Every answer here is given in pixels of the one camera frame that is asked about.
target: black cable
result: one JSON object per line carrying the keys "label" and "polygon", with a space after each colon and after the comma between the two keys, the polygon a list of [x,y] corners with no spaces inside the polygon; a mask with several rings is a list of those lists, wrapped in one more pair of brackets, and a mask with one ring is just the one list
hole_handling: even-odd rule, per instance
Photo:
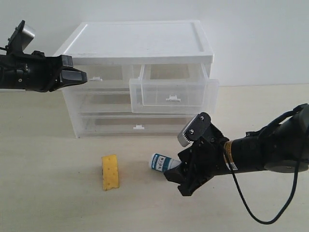
{"label": "black cable", "polygon": [[223,150],[223,154],[227,160],[227,163],[228,163],[228,166],[230,168],[230,171],[232,173],[232,176],[233,176],[233,179],[234,179],[234,182],[235,182],[235,185],[236,185],[236,188],[238,190],[238,193],[240,195],[240,198],[243,202],[243,204],[245,205],[248,213],[250,214],[250,216],[255,220],[257,221],[258,223],[261,223],[263,225],[270,225],[270,224],[273,224],[275,223],[280,217],[281,215],[283,214],[283,212],[286,210],[286,208],[289,206],[289,204],[291,203],[293,197],[294,197],[294,194],[295,194],[295,190],[296,190],[296,186],[297,186],[297,179],[298,179],[298,171],[299,171],[299,165],[300,165],[300,162],[301,162],[301,159],[302,159],[302,153],[304,151],[304,148],[305,148],[305,145],[306,145],[306,140],[308,139],[308,135],[309,135],[309,126],[307,127],[307,130],[306,130],[306,133],[305,133],[305,136],[304,136],[304,141],[302,143],[302,147],[300,149],[300,154],[299,154],[299,157],[298,157],[298,160],[297,160],[297,163],[296,163],[296,166],[295,166],[295,171],[294,171],[294,179],[293,179],[293,185],[292,185],[292,190],[291,190],[291,193],[290,193],[290,196],[288,198],[288,200],[286,201],[286,203],[284,204],[284,206],[282,207],[282,209],[278,212],[278,214],[270,221],[262,221],[260,219],[258,219],[250,210],[241,190],[240,190],[240,187],[239,187],[239,184],[238,184],[238,181],[236,179],[236,176],[235,176],[235,172],[232,168],[232,165],[231,165],[231,162],[229,160],[229,157],[226,153],[226,150],[224,149],[223,146],[221,146],[222,150]]}

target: white bottle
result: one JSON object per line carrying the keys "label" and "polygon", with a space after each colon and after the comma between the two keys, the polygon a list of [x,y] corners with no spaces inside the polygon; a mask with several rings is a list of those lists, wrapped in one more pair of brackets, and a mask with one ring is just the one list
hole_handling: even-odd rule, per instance
{"label": "white bottle", "polygon": [[179,164],[181,164],[180,160],[176,160],[157,153],[154,153],[149,161],[149,167],[159,172],[165,172],[169,169],[177,167]]}

